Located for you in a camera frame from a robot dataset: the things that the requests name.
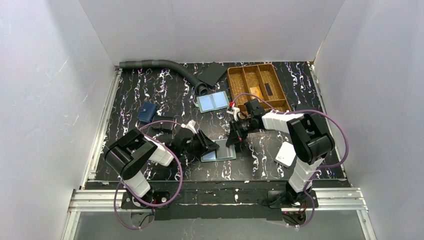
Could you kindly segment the mint green card holder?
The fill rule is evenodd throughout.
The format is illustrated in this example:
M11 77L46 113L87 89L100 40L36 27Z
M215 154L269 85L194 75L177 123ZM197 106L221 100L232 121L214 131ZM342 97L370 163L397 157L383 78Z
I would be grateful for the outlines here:
M213 140L214 143L219 145L219 148L202 156L200 161L206 163L235 160L237 158L235 146L231 145L230 147L226 147L227 140L227 138Z

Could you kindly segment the black credit card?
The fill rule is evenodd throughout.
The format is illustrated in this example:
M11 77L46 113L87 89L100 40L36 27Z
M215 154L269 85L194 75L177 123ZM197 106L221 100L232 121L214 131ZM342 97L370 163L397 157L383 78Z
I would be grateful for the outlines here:
M235 155L232 147L226 147L226 139L219 139L216 143L219 145L219 148L216 150L216 159L232 159Z

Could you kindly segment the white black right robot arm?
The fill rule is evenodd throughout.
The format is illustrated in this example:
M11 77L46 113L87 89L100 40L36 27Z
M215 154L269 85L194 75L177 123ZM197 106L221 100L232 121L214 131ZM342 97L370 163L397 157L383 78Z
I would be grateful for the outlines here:
M295 153L295 166L281 194L281 200L294 203L303 200L312 187L312 176L324 158L335 148L335 141L318 111L296 113L266 110L258 99L245 104L243 113L232 102L227 112L233 115L226 146L244 141L257 130L274 130L289 135Z

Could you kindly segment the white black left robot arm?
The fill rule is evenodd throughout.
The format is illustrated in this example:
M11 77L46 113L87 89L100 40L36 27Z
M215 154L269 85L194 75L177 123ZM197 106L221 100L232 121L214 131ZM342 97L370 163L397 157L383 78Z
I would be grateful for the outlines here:
M167 150L164 144L150 140L140 130L133 129L107 148L104 161L137 197L142 198L151 190L142 173L147 162L167 167L174 160L174 156L190 154L202 157L220 148L201 130L195 131L187 127L177 131L169 147L170 150Z

